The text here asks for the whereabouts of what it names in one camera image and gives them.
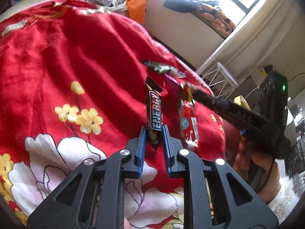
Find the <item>person's right hand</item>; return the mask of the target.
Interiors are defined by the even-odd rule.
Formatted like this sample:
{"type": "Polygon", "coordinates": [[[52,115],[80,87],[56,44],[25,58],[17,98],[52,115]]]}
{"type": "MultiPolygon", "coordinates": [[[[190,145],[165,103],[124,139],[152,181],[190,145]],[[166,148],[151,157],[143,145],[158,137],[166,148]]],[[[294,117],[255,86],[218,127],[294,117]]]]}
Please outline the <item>person's right hand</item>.
{"type": "Polygon", "coordinates": [[[233,169],[244,180],[261,174],[256,192],[265,203],[272,201],[281,189],[279,168],[273,157],[253,150],[243,139],[239,142],[233,169]]]}

